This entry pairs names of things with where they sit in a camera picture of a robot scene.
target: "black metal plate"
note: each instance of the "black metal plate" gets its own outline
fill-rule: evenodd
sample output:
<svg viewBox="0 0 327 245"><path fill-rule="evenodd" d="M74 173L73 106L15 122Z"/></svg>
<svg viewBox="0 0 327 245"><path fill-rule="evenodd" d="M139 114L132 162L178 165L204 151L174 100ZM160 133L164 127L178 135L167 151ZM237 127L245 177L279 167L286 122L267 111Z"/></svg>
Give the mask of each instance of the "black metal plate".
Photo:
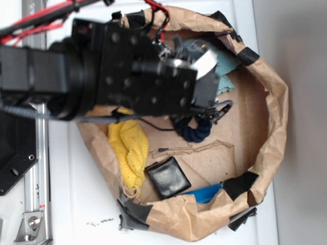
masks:
<svg viewBox="0 0 327 245"><path fill-rule="evenodd" d="M36 122L0 112L0 196L37 161Z"/></svg>

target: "black wire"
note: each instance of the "black wire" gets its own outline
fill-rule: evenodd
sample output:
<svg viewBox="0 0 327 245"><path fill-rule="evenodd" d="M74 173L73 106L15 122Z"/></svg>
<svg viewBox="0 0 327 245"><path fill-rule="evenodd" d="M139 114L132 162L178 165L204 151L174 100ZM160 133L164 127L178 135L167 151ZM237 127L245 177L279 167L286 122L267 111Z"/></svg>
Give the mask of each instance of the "black wire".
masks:
<svg viewBox="0 0 327 245"><path fill-rule="evenodd" d="M189 125L189 122L192 120L192 118L188 118L188 121L185 123L185 125L181 126L181 127L178 127L178 128L172 128L172 129L163 129L163 128L159 128L158 126L154 125L153 123L143 119L143 118L139 118L138 120L150 125L151 127L157 129L157 130L160 130L160 131L178 131L178 130L181 130L185 127L187 127Z"/></svg>

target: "brown paper bag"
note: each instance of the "brown paper bag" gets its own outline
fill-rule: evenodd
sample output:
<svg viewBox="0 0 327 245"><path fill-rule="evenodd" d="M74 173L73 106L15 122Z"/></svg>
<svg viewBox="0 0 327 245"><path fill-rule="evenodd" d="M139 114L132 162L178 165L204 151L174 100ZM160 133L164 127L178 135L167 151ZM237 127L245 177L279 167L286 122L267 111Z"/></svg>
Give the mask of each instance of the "brown paper bag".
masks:
<svg viewBox="0 0 327 245"><path fill-rule="evenodd" d="M122 225L169 234L187 241L200 240L230 223L230 218L259 204L281 161L286 144L288 87L255 52L247 48L225 17L211 17L189 10L168 7L170 22L166 38L179 34L183 39L201 38L233 52L243 65L228 74L235 85L219 99L233 100L232 109L202 143L187 143L176 132L160 132L140 122L149 138L147 165L174 156L192 190L223 182L223 189L208 204L197 204L193 195L159 200L147 179L141 196L123 184L120 165L107 141L107 126L79 124L84 142L105 178L122 211ZM151 10L145 10L150 22ZM164 14L156 12L154 27ZM129 15L121 24L129 27ZM96 107L91 115L108 115L112 107ZM171 127L161 118L147 118L156 125Z"/></svg>

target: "black tape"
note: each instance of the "black tape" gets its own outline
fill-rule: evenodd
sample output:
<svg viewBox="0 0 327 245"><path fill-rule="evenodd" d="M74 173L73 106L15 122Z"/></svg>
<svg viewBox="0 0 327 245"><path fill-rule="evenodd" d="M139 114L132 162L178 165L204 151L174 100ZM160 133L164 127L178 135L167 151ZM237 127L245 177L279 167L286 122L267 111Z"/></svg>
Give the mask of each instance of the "black tape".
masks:
<svg viewBox="0 0 327 245"><path fill-rule="evenodd" d="M112 19L121 19L123 18L122 12L121 11L117 11L111 14Z"/></svg>
<svg viewBox="0 0 327 245"><path fill-rule="evenodd" d="M252 65L255 61L257 61L260 58L260 55L258 55L249 47L246 47L245 49L239 52L237 58L239 58L243 65L249 66Z"/></svg>
<svg viewBox="0 0 327 245"><path fill-rule="evenodd" d="M130 29L138 29L145 26L145 14L144 11L126 14Z"/></svg>
<svg viewBox="0 0 327 245"><path fill-rule="evenodd" d="M120 202L124 206L125 212L133 216L135 219L144 223L147 221L148 215L151 211L152 205L144 206L140 204L133 203L129 200L125 194L121 191Z"/></svg>
<svg viewBox="0 0 327 245"><path fill-rule="evenodd" d="M136 218L134 215L137 216L137 213L131 213L130 210L127 207L124 207L119 201L118 201L118 207L122 213L120 216L121 218L121 225L120 228L125 229L137 229L137 230L144 230L147 231L149 229L149 225L142 222L140 219Z"/></svg>
<svg viewBox="0 0 327 245"><path fill-rule="evenodd" d="M229 28L233 28L231 26L231 24L229 23L229 21L227 20L227 18L225 17L225 15L223 15L220 11L217 11L216 13L210 15L210 17L212 19L216 19L216 20L219 20L221 22L223 22L225 25L227 25ZM231 37L233 39L235 39L237 42L242 42L243 39L241 38L241 36L239 36L237 34L237 32L235 31L235 29L233 28L233 31L230 33Z"/></svg>
<svg viewBox="0 0 327 245"><path fill-rule="evenodd" d="M230 229L232 229L233 231L237 231L237 229L242 225L245 224L247 221L247 218L251 217L251 216L256 216L256 211L257 209L254 207L248 208L247 210L245 210L244 212L242 212L241 214L243 214L241 217L237 218L235 221L231 222L228 227Z"/></svg>
<svg viewBox="0 0 327 245"><path fill-rule="evenodd" d="M259 175L247 171L237 178L225 180L222 186L234 201L241 194L248 192L258 177Z"/></svg>

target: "yellow towel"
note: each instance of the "yellow towel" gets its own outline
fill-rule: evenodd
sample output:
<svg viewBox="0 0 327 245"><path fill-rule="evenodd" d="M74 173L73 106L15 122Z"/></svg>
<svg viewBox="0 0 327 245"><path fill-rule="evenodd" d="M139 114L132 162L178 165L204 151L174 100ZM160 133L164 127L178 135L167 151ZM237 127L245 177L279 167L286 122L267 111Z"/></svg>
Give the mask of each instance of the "yellow towel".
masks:
<svg viewBox="0 0 327 245"><path fill-rule="evenodd" d="M148 157L149 141L135 120L123 121L108 126L108 140L118 157L123 182L131 190L138 190L145 180L145 164Z"/></svg>

